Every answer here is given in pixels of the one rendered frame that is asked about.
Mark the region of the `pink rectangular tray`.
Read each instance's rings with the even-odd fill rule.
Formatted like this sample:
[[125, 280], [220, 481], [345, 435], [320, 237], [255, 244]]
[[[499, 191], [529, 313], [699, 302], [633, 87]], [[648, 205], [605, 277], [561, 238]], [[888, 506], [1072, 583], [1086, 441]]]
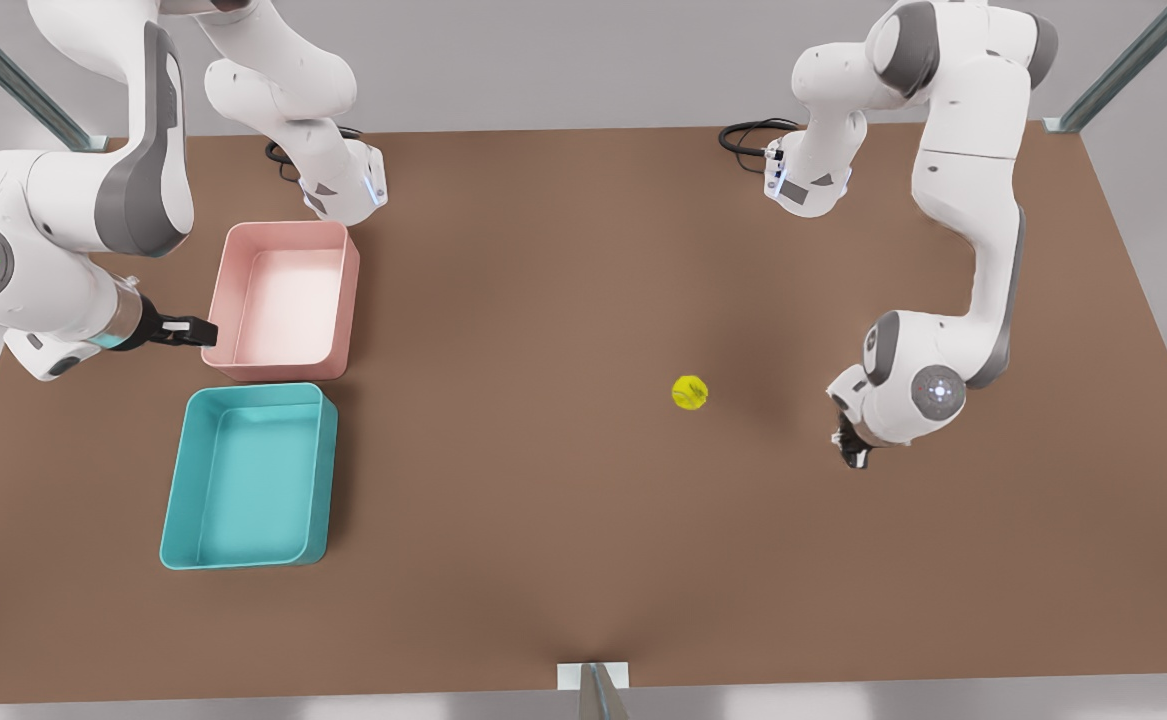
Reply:
[[228, 231], [202, 359], [237, 382], [345, 373], [362, 258], [337, 222], [246, 222]]

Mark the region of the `teal rectangular tray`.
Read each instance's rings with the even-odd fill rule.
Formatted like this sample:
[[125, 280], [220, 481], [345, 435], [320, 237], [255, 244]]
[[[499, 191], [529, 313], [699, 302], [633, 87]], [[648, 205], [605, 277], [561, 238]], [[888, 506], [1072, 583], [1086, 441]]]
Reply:
[[159, 559], [165, 568], [321, 561], [338, 410], [312, 383], [204, 387], [187, 401]]

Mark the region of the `silver frame post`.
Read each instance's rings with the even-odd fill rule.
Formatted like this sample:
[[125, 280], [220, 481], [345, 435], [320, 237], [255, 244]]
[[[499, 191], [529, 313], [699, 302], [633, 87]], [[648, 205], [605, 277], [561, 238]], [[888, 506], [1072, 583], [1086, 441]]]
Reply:
[[76, 123], [67, 110], [62, 109], [58, 102], [47, 95], [39, 83], [34, 82], [25, 69], [11, 60], [0, 47], [0, 88], [18, 102], [36, 123], [51, 132], [58, 141], [67, 146], [68, 151], [75, 152], [103, 152], [106, 149], [107, 137], [89, 135], [89, 133]]
[[1044, 131], [1051, 135], [1078, 135], [1165, 49], [1167, 5], [1062, 114], [1043, 118]]
[[575, 691], [578, 720], [630, 720], [620, 688], [630, 687], [628, 662], [557, 664], [557, 688]]

